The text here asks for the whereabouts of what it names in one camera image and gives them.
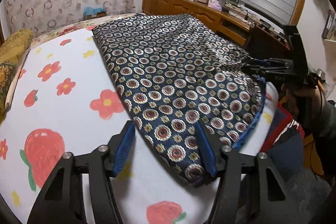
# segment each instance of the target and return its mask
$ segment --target wooden sideboard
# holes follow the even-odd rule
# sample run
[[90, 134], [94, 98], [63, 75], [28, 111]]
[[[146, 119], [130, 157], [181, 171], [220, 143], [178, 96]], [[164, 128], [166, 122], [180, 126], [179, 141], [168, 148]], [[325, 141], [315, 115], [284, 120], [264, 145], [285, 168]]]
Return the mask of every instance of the wooden sideboard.
[[221, 32], [240, 45], [249, 36], [249, 25], [234, 16], [188, 0], [143, 0], [142, 11], [148, 15], [192, 14], [214, 32]]

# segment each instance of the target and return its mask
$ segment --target metal screw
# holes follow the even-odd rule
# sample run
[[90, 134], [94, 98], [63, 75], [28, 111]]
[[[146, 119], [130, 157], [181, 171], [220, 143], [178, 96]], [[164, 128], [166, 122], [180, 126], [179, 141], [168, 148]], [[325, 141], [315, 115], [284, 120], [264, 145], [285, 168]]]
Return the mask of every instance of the metal screw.
[[109, 147], [107, 145], [101, 145], [100, 147], [98, 147], [99, 152], [105, 152], [108, 149], [109, 149]]
[[69, 159], [69, 158], [71, 158], [72, 157], [72, 153], [71, 152], [65, 152], [64, 154], [63, 154], [63, 158], [64, 159]]
[[229, 145], [222, 146], [222, 151], [223, 152], [230, 152], [231, 150], [232, 150], [232, 148]]
[[267, 154], [264, 152], [258, 153], [258, 157], [261, 158], [262, 160], [267, 159]]

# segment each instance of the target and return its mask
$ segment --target bed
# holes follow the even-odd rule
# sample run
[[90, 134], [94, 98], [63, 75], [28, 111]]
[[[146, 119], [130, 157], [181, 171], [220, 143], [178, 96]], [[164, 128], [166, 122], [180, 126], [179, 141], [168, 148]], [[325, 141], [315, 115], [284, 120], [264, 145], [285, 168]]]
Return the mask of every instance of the bed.
[[[120, 133], [130, 119], [111, 82], [92, 28], [134, 14], [90, 20], [34, 39], [11, 108], [0, 127], [0, 193], [26, 223], [57, 155], [91, 152]], [[278, 101], [274, 86], [261, 118], [240, 152], [256, 155], [266, 138]], [[118, 101], [113, 108], [104, 100]], [[209, 216], [218, 180], [199, 188], [176, 180], [136, 132], [124, 170], [112, 180], [125, 224], [199, 223]], [[94, 223], [88, 177], [83, 176], [88, 223]]]

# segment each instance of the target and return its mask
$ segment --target human hand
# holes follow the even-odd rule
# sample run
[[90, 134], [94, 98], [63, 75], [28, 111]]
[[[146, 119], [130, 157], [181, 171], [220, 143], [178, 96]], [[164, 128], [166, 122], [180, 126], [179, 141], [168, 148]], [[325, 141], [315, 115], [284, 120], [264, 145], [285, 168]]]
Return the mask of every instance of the human hand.
[[321, 109], [324, 107], [324, 96], [320, 93], [319, 87], [315, 89], [303, 87], [298, 90], [291, 90], [285, 84], [281, 86], [281, 90], [286, 93], [288, 98], [288, 110], [294, 116], [297, 117], [299, 109], [296, 105], [296, 97], [309, 97], [311, 98], [311, 118], [314, 119], [320, 115]]

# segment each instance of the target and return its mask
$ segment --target red fabric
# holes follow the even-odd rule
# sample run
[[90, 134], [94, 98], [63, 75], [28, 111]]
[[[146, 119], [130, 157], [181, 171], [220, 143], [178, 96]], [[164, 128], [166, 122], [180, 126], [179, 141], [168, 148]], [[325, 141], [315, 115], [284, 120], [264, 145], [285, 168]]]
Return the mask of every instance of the red fabric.
[[[292, 114], [290, 114], [286, 109], [283, 108], [283, 106], [278, 102], [278, 108], [286, 115], [286, 118], [284, 118], [278, 126], [275, 128], [275, 130], [268, 136], [266, 141], [264, 142], [261, 152], [267, 152], [273, 147], [273, 143], [277, 139], [277, 137], [280, 135], [280, 133], [284, 130], [284, 128], [293, 120]], [[301, 125], [298, 127], [298, 131], [300, 132], [301, 138], [303, 139], [305, 137], [305, 132], [303, 131]]]

